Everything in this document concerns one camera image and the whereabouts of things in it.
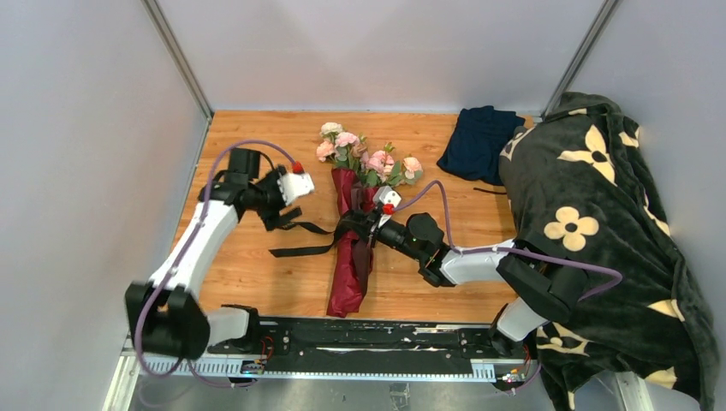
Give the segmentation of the black printed ribbon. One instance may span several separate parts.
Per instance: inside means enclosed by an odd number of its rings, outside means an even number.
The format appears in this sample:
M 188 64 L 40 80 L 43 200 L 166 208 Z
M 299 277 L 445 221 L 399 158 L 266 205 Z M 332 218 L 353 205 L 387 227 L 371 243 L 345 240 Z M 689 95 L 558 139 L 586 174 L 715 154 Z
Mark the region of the black printed ribbon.
M 372 232 L 379 217 L 380 213 L 374 210 L 346 211 L 332 230 L 324 230 L 308 222 L 296 223 L 296 228 L 306 229 L 311 234 L 301 239 L 294 238 L 281 247 L 270 248 L 268 252 L 275 258 L 293 258 L 321 255 L 334 248 L 345 248 L 368 255 L 373 248 Z

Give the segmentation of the maroon wrapping paper sheet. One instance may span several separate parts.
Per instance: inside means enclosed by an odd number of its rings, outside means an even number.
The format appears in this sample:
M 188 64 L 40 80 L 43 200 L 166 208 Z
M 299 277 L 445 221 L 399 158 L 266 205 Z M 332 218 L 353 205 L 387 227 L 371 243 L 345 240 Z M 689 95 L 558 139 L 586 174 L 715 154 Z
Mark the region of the maroon wrapping paper sheet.
M 353 170 L 335 168 L 331 171 L 337 193 L 337 210 L 343 217 L 350 211 L 371 211 L 376 187 L 363 185 Z M 373 251 L 353 231 L 336 241 L 336 265 L 328 298 L 326 314 L 345 318 L 357 313 L 366 297 L 372 272 Z

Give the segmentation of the pink fake flower bunch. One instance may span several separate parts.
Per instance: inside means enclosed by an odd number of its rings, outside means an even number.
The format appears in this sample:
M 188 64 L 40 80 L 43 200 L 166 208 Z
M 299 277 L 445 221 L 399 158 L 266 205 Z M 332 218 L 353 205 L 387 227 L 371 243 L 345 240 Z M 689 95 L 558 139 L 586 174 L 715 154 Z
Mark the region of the pink fake flower bunch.
M 408 155 L 396 159 L 389 142 L 380 150 L 368 147 L 365 136 L 347 131 L 342 124 L 326 122 L 320 128 L 322 142 L 315 156 L 320 162 L 353 172 L 358 181 L 369 187 L 413 185 L 424 174 L 422 163 Z

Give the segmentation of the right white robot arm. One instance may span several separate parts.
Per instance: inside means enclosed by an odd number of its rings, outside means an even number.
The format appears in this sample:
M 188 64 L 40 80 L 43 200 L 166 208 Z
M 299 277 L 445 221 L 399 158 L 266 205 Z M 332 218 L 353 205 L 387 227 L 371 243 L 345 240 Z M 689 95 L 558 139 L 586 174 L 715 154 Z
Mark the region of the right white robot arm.
M 356 232 L 371 246 L 383 244 L 415 261 L 433 287 L 506 283 L 517 298 L 499 311 L 486 338 L 492 352 L 504 358 L 520 350 L 539 327 L 567 322 L 588 284 L 585 269 L 537 234 L 456 251 L 430 214 L 417 213 L 398 223 L 377 211 L 368 213 Z

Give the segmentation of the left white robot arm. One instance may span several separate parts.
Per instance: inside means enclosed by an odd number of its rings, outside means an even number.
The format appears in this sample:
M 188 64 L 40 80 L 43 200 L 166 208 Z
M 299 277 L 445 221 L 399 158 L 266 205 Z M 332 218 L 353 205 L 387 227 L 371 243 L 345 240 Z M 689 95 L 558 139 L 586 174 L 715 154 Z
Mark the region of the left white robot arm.
M 258 144 L 243 140 L 222 150 L 170 255 L 146 281 L 128 286 L 125 307 L 139 358 L 160 354 L 197 360 L 210 346 L 226 342 L 243 354 L 260 347 L 263 333 L 255 309 L 227 305 L 206 312 L 199 305 L 211 263 L 246 212 L 257 213 L 272 231 L 299 216 L 293 203 L 314 191 L 311 176 L 290 154 L 287 165 L 261 176 L 264 153 L 255 150 Z

